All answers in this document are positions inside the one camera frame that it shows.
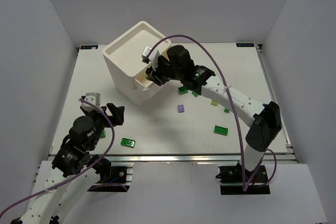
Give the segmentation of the lime green lego brick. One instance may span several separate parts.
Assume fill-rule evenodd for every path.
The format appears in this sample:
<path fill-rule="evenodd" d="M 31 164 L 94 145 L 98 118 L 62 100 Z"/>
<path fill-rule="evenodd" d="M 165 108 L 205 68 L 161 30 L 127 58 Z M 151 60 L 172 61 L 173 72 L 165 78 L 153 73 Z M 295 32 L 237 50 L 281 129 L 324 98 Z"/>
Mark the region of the lime green lego brick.
<path fill-rule="evenodd" d="M 211 105 L 218 106 L 218 103 L 216 101 L 212 100 Z"/>

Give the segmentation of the white three-drawer cabinet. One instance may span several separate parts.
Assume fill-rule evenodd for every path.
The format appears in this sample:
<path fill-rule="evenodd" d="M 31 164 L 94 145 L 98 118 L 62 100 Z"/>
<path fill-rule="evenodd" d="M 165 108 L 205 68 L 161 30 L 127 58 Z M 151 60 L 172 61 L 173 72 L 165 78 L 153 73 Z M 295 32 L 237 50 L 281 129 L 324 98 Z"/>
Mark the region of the white three-drawer cabinet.
<path fill-rule="evenodd" d="M 115 87 L 137 105 L 143 104 L 158 92 L 143 92 L 134 85 L 135 77 L 151 65 L 142 62 L 142 51 L 145 46 L 153 47 L 164 37 L 149 23 L 141 21 L 102 50 Z"/>

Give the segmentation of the dark green lego upside down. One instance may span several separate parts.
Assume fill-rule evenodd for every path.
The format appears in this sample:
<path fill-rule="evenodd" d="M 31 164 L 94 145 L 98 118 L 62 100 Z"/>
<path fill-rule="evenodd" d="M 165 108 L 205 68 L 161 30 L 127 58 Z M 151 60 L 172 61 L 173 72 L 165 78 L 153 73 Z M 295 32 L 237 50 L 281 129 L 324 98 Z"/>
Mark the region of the dark green lego upside down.
<path fill-rule="evenodd" d="M 179 93 L 179 95 L 186 94 L 186 93 L 188 93 L 188 89 L 184 86 L 178 87 L 178 93 Z"/>

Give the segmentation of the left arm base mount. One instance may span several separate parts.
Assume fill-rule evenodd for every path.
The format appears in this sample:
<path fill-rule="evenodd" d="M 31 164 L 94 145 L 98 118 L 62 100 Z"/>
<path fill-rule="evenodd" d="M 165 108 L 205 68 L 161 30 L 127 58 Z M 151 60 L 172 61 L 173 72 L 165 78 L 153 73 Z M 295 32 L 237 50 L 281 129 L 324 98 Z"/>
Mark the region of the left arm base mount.
<path fill-rule="evenodd" d="M 100 180 L 88 192 L 126 193 L 132 181 L 133 163 L 113 162 L 110 177 Z"/>

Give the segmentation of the white top drawer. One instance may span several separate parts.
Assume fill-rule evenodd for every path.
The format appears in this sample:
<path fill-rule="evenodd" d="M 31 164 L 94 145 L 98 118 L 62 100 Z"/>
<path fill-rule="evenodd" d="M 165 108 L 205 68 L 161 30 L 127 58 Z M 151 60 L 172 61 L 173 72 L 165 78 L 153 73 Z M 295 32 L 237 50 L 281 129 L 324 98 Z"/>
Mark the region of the white top drawer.
<path fill-rule="evenodd" d="M 145 72 L 140 73 L 138 76 L 135 77 L 134 85 L 143 92 L 157 92 L 162 89 L 164 86 L 159 86 L 155 84 L 153 81 L 147 79 L 147 75 Z"/>

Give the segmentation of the green three-hole lego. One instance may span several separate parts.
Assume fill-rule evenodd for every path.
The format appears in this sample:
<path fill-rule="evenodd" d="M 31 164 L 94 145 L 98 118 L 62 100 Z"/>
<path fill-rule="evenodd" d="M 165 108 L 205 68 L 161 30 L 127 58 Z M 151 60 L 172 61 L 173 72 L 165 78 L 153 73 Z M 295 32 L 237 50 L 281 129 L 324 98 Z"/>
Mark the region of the green three-hole lego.
<path fill-rule="evenodd" d="M 214 133 L 215 134 L 219 134 L 219 135 L 227 136 L 228 135 L 228 128 L 216 125 L 214 127 Z"/>
<path fill-rule="evenodd" d="M 128 147 L 128 148 L 134 148 L 136 144 L 135 140 L 128 139 L 128 138 L 122 138 L 120 145 L 123 147 Z"/>

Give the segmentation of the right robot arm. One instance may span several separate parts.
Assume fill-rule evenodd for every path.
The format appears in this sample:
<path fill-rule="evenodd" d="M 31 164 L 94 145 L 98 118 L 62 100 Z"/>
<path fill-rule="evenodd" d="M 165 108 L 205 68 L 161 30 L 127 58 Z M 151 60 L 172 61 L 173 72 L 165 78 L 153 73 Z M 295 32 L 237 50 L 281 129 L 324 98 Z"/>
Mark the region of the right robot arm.
<path fill-rule="evenodd" d="M 214 71 L 195 65 L 189 51 L 181 45 L 167 50 L 164 57 L 157 49 L 146 46 L 142 61 L 149 64 L 146 78 L 158 86 L 170 80 L 180 81 L 188 90 L 214 100 L 224 108 L 235 112 L 248 127 L 245 137 L 247 143 L 244 158 L 240 164 L 246 171 L 252 172 L 266 149 L 282 129 L 279 105 L 271 101 L 268 104 L 253 100 L 240 91 L 225 85 Z"/>

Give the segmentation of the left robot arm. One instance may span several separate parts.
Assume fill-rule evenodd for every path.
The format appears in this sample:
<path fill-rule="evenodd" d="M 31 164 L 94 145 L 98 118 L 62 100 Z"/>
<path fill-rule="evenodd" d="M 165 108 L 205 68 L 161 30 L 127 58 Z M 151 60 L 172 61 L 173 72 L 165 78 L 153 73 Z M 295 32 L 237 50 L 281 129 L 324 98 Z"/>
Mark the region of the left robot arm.
<path fill-rule="evenodd" d="M 94 184 L 104 186 L 125 183 L 121 169 L 113 167 L 104 155 L 91 156 L 105 128 L 124 122 L 123 106 L 108 103 L 103 107 L 82 102 L 84 115 L 75 119 L 63 139 L 42 194 L 21 217 L 12 223 L 63 223 L 70 210 Z"/>

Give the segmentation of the purple lego with studs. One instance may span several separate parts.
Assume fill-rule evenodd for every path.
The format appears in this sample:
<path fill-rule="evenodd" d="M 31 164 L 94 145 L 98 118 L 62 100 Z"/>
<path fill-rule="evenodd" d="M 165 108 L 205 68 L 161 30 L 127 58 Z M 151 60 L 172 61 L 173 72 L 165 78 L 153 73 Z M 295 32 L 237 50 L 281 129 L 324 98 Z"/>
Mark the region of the purple lego with studs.
<path fill-rule="evenodd" d="M 185 112 L 184 105 L 179 104 L 179 105 L 177 106 L 177 111 L 178 111 L 178 113 L 183 113 L 183 112 Z"/>

